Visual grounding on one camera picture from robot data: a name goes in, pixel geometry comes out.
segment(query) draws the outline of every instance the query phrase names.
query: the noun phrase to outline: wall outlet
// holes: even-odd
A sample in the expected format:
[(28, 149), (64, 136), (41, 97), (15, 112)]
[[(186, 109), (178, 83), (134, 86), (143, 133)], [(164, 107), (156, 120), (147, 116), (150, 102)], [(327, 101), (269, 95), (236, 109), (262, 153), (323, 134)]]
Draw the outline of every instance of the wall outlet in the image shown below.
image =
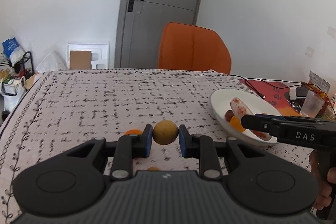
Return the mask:
[(333, 28), (332, 26), (329, 26), (327, 34), (336, 40), (336, 29)]
[(313, 48), (311, 48), (311, 47), (307, 47), (307, 49), (306, 49), (306, 56), (312, 58), (313, 55), (314, 55), (314, 51), (315, 51), (315, 50), (314, 50)]

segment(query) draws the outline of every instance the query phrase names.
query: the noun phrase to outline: orange ball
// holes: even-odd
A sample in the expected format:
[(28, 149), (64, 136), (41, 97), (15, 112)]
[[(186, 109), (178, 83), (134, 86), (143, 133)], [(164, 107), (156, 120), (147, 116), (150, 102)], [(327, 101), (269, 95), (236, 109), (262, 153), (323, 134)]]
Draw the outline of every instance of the orange ball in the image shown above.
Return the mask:
[(154, 166), (149, 167), (147, 170), (148, 170), (148, 171), (161, 171), (159, 168), (154, 167)]
[(233, 116), (229, 122), (229, 124), (239, 132), (243, 133), (246, 129), (243, 128), (242, 124), (240, 123), (239, 119), (237, 116)]
[(130, 134), (138, 134), (141, 135), (142, 131), (140, 129), (131, 129), (129, 131), (126, 131), (124, 135), (130, 135)]

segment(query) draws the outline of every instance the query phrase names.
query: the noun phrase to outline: screw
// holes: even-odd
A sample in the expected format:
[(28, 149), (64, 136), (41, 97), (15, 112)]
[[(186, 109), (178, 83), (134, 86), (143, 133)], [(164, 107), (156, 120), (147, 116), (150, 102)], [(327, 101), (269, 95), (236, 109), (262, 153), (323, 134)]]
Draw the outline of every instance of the screw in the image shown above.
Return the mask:
[(123, 170), (123, 169), (114, 170), (112, 172), (112, 177), (114, 177), (116, 179), (124, 179), (124, 178), (128, 177), (128, 172), (126, 170)]
[(206, 170), (203, 174), (205, 177), (209, 179), (216, 179), (221, 175), (221, 173), (218, 170), (214, 170), (214, 169)]

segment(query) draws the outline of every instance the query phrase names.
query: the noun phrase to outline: food on plate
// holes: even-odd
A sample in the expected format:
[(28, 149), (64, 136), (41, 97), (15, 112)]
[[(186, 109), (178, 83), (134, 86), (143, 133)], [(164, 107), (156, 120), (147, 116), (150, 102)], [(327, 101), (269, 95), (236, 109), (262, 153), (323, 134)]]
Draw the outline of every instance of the food on plate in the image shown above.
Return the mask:
[(240, 121), (245, 115), (254, 115), (253, 112), (247, 107), (247, 105), (245, 105), (243, 101), (237, 97), (231, 100), (230, 107), (234, 115), (236, 115)]
[(229, 124), (239, 132), (243, 133), (246, 129), (243, 128), (242, 124), (240, 123), (240, 120), (237, 118), (237, 116), (233, 116), (229, 122)]
[[(241, 121), (241, 119), (242, 119), (242, 117), (243, 117), (244, 115), (254, 115), (253, 112), (247, 107), (247, 105), (245, 105), (245, 104), (243, 103), (243, 101), (240, 100), (240, 99), (237, 98), (237, 97), (235, 97), (235, 98), (233, 98), (233, 99), (231, 100), (231, 102), (230, 102), (230, 107), (231, 107), (232, 112), (233, 112), (233, 114), (234, 114), (233, 117), (236, 117), (236, 118), (239, 120), (239, 123), (238, 123), (238, 124), (237, 124), (237, 121), (236, 121), (236, 120), (234, 120), (234, 121), (231, 123), (233, 117), (231, 117), (231, 119), (230, 119), (230, 121), (229, 121), (229, 123), (230, 123), (236, 130), (238, 130), (239, 126), (241, 126), (241, 128), (243, 128), (242, 125), (241, 125), (241, 123), (240, 123), (240, 121)], [(262, 140), (264, 140), (264, 141), (269, 141), (269, 140), (272, 138), (272, 136), (270, 136), (268, 133), (265, 133), (265, 132), (256, 131), (256, 130), (251, 130), (251, 132), (252, 132), (254, 135), (256, 135), (258, 138), (260, 138), (260, 139), (262, 139)]]
[(230, 122), (233, 116), (234, 116), (233, 111), (232, 111), (232, 110), (228, 110), (228, 111), (225, 113), (225, 120), (226, 120), (227, 122)]

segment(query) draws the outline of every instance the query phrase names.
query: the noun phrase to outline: cardboard box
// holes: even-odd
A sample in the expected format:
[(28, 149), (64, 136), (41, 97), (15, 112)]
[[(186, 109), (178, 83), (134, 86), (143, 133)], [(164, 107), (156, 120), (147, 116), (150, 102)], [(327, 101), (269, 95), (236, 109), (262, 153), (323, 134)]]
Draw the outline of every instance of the cardboard box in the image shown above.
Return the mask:
[(91, 69), (91, 51), (70, 51), (70, 70)]
[(32, 85), (35, 83), (35, 77), (36, 75), (38, 75), (38, 73), (34, 74), (33, 76), (29, 77), (26, 80), (26, 90), (30, 89), (32, 87)]

